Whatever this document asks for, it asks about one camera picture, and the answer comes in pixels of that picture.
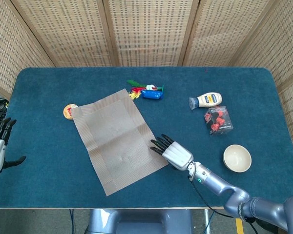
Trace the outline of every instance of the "robot finger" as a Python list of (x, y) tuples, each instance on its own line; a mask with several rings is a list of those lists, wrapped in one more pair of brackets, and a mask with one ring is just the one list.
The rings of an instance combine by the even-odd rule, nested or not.
[(4, 121), (0, 123), (0, 139), (2, 137), (2, 134), (4, 132), (5, 126), (11, 121), (11, 118), (6, 118)]
[(165, 134), (162, 134), (162, 137), (164, 137), (165, 138), (165, 140), (166, 141), (168, 141), (168, 143), (169, 144), (172, 144), (173, 142), (174, 142), (174, 140), (173, 139), (171, 139), (170, 137), (168, 137), (167, 135), (165, 135)]
[(158, 148), (160, 148), (161, 150), (165, 151), (165, 149), (167, 149), (166, 146), (162, 145), (161, 143), (155, 141), (155, 140), (151, 140), (151, 142), (156, 145)]
[(164, 145), (166, 148), (170, 146), (168, 142), (166, 142), (164, 139), (161, 139), (160, 137), (156, 138), (162, 145)]
[(164, 153), (163, 151), (161, 151), (161, 150), (159, 150), (159, 149), (157, 149), (157, 148), (155, 148), (155, 147), (151, 147), (150, 149), (153, 150), (153, 151), (155, 151), (155, 152), (158, 153), (159, 155), (162, 155), (162, 154)]
[(10, 134), (11, 134), (11, 129), (13, 127), (13, 125), (16, 123), (16, 119), (12, 120), (10, 122), (7, 123), (7, 125), (4, 128), (3, 134), (1, 136), (1, 139), (4, 140), (5, 145), (7, 145)]

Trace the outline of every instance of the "white squeeze bottle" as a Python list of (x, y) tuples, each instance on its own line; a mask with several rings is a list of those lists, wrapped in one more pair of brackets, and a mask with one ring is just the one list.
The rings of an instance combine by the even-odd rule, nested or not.
[(217, 106), (223, 99), (219, 93), (206, 93), (198, 97), (189, 97), (189, 106), (193, 110), (196, 107), (212, 107)]

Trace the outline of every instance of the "teal felt tablecloth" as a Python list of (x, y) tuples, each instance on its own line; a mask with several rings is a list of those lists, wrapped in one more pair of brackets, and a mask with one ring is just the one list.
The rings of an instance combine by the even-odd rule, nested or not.
[[(71, 103), (96, 102), (123, 88), (127, 79), (165, 85), (163, 100), (135, 100), (156, 136), (167, 134), (194, 154), (194, 159), (228, 182), (282, 202), (293, 195), (293, 145), (275, 83), (263, 68), (139, 67), (28, 68), (14, 87), (7, 117), (17, 119), (6, 160), (26, 161), (0, 174), (0, 208), (128, 208), (205, 206), (187, 172), (168, 165), (106, 197), (75, 124), (63, 116)], [(190, 110), (188, 97), (219, 92), (234, 129), (209, 136), (206, 109)], [(231, 144), (246, 147), (251, 168), (234, 173), (222, 161)], [(197, 183), (211, 206), (217, 197)]]

